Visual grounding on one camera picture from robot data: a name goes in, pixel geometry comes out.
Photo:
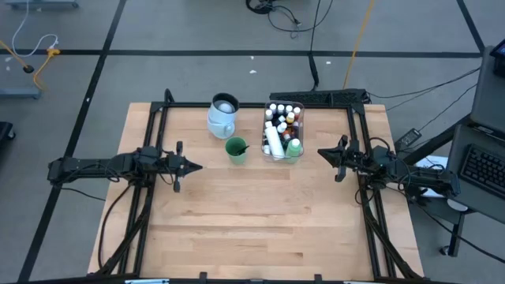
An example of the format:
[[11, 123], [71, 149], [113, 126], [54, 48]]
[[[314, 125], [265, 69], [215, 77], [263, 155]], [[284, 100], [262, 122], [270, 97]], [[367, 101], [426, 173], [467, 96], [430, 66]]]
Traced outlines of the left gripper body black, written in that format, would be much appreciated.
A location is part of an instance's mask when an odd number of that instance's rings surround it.
[[167, 166], [170, 174], [174, 176], [173, 189], [176, 193], [181, 191], [181, 179], [188, 173], [188, 163], [182, 155], [183, 143], [176, 143], [175, 151], [166, 151]]

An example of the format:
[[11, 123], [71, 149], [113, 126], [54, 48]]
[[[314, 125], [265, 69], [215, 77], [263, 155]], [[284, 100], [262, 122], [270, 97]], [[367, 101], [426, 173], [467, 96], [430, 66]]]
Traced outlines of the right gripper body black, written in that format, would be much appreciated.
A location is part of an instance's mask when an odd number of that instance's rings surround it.
[[354, 172], [368, 172], [368, 157], [366, 154], [357, 150], [354, 145], [348, 145], [348, 143], [348, 136], [342, 135], [335, 150], [336, 167], [338, 168], [338, 173], [335, 176], [336, 182], [343, 181], [348, 168]]

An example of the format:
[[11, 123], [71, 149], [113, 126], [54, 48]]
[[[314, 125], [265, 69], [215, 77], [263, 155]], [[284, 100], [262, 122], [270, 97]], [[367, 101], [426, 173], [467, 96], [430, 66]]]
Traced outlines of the clear plastic bin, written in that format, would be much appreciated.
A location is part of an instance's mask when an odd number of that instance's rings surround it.
[[303, 156], [304, 114], [301, 103], [273, 100], [265, 104], [261, 151], [267, 161], [295, 164]]

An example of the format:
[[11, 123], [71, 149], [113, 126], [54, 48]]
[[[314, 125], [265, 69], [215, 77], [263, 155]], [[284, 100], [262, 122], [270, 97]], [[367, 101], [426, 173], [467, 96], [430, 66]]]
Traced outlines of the large green paint bottle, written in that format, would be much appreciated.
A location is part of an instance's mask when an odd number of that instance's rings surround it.
[[286, 161], [296, 163], [301, 155], [302, 145], [298, 138], [292, 139], [286, 149]]

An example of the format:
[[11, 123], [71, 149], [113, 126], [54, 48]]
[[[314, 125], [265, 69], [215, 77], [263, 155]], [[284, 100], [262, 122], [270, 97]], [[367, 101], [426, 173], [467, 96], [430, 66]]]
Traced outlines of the green plastic cup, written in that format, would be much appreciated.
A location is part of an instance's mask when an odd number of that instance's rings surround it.
[[231, 137], [225, 143], [225, 151], [230, 161], [237, 165], [245, 162], [248, 147], [246, 141], [239, 136]]

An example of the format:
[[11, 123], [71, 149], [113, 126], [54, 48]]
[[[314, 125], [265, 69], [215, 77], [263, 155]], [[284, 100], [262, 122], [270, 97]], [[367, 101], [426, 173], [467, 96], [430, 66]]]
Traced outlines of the large white paint bottle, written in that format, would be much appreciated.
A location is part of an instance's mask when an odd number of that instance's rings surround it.
[[285, 153], [282, 147], [276, 127], [273, 126], [271, 121], [265, 122], [265, 135], [267, 137], [268, 145], [274, 159], [284, 159]]

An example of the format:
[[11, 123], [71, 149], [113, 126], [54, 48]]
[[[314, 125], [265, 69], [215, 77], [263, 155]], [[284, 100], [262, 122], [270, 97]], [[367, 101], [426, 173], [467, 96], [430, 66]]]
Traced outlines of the white tilted pitcher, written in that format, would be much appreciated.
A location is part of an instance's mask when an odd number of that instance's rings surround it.
[[233, 136], [239, 108], [239, 102], [233, 95], [216, 94], [208, 109], [208, 130], [219, 139], [228, 139]]

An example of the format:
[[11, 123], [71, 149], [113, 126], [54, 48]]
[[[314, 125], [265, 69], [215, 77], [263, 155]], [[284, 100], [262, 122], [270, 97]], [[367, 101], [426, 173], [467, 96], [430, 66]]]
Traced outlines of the black power adapter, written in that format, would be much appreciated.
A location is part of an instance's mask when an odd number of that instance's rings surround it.
[[415, 128], [410, 129], [403, 136], [398, 138], [395, 143], [395, 151], [399, 153], [400, 151], [406, 150], [410, 146], [412, 146], [416, 141], [418, 141], [422, 137], [422, 134], [416, 130]]

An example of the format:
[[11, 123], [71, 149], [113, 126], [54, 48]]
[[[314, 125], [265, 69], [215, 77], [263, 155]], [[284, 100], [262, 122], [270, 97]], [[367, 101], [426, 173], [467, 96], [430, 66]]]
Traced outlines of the black perforated box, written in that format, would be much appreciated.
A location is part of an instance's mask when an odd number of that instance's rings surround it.
[[352, 103], [370, 104], [369, 94], [364, 89], [343, 89], [309, 92], [273, 92], [270, 100], [293, 101], [302, 104], [317, 104], [329, 107], [350, 105]]

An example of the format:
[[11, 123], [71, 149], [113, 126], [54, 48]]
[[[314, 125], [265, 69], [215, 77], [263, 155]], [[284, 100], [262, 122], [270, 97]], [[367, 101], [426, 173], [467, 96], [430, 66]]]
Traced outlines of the white printed box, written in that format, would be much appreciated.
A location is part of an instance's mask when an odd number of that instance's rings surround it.
[[[419, 162], [416, 163], [418, 167], [424, 168], [433, 168], [436, 170], [443, 170], [447, 167], [448, 157], [438, 156], [438, 155], [428, 155], [423, 158]], [[423, 197], [432, 197], [432, 198], [443, 198], [443, 195], [436, 193], [432, 189], [426, 188], [426, 192], [422, 194]]]

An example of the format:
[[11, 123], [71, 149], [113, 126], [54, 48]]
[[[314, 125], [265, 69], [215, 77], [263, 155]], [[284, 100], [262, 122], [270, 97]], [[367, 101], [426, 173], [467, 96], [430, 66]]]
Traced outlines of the dark grey desk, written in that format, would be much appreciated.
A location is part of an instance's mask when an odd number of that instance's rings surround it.
[[[460, 193], [453, 198], [453, 201], [505, 224], [505, 140], [470, 127], [469, 116], [465, 116], [438, 136], [427, 140], [416, 151], [409, 153], [404, 161], [413, 165], [447, 143], [451, 143], [451, 150], [446, 169], [457, 175], [460, 187]], [[503, 186], [502, 192], [488, 190], [487, 178], [480, 183], [462, 176], [462, 171], [469, 167], [472, 148], [498, 159], [497, 168], [503, 172], [497, 176], [497, 181]]]

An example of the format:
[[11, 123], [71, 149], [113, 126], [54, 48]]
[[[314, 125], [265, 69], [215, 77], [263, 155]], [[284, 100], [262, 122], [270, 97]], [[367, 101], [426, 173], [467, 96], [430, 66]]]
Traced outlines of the grey desk upper shelf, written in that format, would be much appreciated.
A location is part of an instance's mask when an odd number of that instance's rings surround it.
[[493, 73], [494, 46], [484, 49], [477, 87], [470, 112], [471, 126], [505, 139], [505, 78]]

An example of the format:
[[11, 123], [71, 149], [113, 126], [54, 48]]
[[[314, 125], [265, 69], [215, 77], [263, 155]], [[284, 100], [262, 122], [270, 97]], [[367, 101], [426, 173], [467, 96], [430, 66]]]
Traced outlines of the grey cart base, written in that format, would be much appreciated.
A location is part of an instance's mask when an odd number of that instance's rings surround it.
[[0, 99], [39, 99], [41, 95], [38, 88], [0, 88]]
[[77, 0], [2, 0], [11, 9], [66, 8], [80, 7]]

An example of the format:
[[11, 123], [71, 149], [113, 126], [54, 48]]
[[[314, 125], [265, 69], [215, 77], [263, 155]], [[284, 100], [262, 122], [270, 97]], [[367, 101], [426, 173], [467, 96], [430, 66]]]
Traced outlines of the black caster base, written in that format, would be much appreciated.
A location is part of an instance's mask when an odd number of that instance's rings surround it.
[[0, 121], [0, 144], [13, 140], [16, 133], [13, 130], [13, 124], [7, 121]]

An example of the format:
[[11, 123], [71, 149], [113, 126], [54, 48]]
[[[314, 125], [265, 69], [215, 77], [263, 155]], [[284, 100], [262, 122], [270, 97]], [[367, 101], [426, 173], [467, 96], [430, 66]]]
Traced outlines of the large display monitor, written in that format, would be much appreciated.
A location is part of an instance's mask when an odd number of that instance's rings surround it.
[[495, 59], [493, 73], [499, 77], [505, 78], [505, 39], [497, 44], [489, 55]]

